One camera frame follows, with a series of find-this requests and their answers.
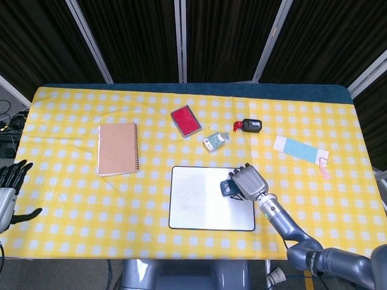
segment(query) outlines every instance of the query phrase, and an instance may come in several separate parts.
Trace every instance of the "notebook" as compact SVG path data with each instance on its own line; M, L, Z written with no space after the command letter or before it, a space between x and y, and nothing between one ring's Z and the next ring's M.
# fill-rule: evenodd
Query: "notebook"
M137 125L106 124L98 127L98 175L138 171Z

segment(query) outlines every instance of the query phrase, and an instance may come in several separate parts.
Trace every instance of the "red box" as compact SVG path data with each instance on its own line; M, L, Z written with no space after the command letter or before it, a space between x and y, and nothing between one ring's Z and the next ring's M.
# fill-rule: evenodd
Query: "red box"
M201 125L188 105L171 112L172 120L183 137L201 130Z

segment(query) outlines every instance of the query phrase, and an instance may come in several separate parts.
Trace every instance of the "black curtain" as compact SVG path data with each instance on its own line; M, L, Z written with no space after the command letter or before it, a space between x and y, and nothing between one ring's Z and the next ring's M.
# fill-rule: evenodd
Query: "black curtain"
M117 83L178 83L173 0L79 0Z
M387 49L387 1L295 0L259 82L349 86Z
M387 72L354 99L372 166L387 170Z
M281 0L187 0L188 82L253 78Z
M29 100L46 83L104 82L64 0L0 1L0 75Z

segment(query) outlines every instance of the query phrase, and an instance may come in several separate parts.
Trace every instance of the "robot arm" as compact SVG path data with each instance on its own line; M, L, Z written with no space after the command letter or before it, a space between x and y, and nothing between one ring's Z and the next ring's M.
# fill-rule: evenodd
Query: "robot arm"
M288 260L295 268L316 276L328 272L367 289L387 289L387 245L376 248L371 259L336 248L323 249L297 225L277 197L268 193L265 179L253 166L247 163L230 177L246 199L258 202L259 209L284 240L298 242L287 250Z
M33 165L33 163L27 165L26 163L27 160L23 160L0 169L0 234L10 225L29 221L42 211L41 208L37 208L30 214L13 214L24 177Z

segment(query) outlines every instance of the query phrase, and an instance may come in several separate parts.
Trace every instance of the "robot finger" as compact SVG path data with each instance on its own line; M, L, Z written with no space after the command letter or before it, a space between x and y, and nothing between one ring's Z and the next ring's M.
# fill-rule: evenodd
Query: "robot finger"
M3 166L0 168L0 175L3 173L3 171L5 171L7 169L7 166Z
M33 163L28 163L21 170L19 170L18 175L13 180L12 185L10 187L13 187L14 189L16 189L16 195L19 194L20 188L22 187L24 177L27 174L27 171L29 171L33 165L34 165Z
M22 160L19 163L13 164L10 169L10 172L8 173L8 179L5 180L4 187L10 187L13 184L13 181L16 179L19 171L22 169L24 164L27 163L27 160Z
M5 184L7 183L10 174L12 170L16 167L16 164L12 164L11 166L7 167L2 175L0 176L0 187L5 187Z
M29 214L20 214L20 215L13 215L12 218L11 218L11 224L14 225L14 224L18 224L20 222L26 222L26 221L30 221L34 218L36 218L39 213L42 212L42 208L37 208L35 209L32 213L29 213Z

